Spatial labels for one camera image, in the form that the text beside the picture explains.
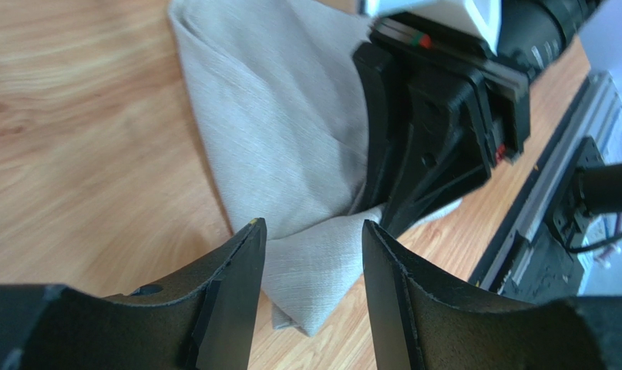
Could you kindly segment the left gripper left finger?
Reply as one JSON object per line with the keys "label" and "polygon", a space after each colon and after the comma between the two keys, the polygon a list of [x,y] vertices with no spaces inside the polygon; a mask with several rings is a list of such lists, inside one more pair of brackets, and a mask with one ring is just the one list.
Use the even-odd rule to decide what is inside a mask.
{"label": "left gripper left finger", "polygon": [[266,239],[253,219],[128,295],[0,284],[0,369],[246,369]]}

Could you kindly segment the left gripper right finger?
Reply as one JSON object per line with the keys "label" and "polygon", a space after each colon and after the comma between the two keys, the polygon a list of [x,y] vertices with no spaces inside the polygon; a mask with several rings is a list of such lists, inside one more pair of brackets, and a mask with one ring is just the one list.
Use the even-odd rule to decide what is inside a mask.
{"label": "left gripper right finger", "polygon": [[411,252],[372,220],[362,257],[380,369],[622,369],[622,297],[505,298]]}

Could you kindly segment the beige cloth napkin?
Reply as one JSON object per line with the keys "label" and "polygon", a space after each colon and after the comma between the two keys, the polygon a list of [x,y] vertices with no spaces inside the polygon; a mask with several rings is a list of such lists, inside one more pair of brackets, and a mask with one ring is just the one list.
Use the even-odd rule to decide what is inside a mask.
{"label": "beige cloth napkin", "polygon": [[362,273],[368,124],[351,53],[370,21],[316,1],[173,1],[170,22],[230,224],[267,224],[276,329],[316,335]]}

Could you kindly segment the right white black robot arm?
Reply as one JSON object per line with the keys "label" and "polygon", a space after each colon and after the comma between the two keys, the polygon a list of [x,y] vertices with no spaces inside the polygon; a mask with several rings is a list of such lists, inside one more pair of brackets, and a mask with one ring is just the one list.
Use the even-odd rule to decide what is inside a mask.
{"label": "right white black robot arm", "polygon": [[598,1],[498,1],[490,45],[454,11],[379,18],[352,59],[365,94],[368,164],[357,211],[399,236],[484,185],[530,136],[530,86]]}

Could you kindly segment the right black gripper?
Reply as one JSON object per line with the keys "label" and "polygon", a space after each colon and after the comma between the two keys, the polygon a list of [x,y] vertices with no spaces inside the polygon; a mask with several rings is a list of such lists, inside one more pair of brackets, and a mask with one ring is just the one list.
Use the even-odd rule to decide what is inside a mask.
{"label": "right black gripper", "polygon": [[[416,76],[408,93],[407,72],[390,52],[363,42],[352,56],[368,116],[357,211],[388,201],[380,224],[398,237],[490,178],[486,119],[499,126],[490,145],[498,155],[513,162],[523,153],[530,136],[532,67],[525,57],[495,55],[480,37],[410,12],[378,18],[370,40],[411,65],[477,71],[475,79]],[[413,56],[419,60],[411,61]]]}

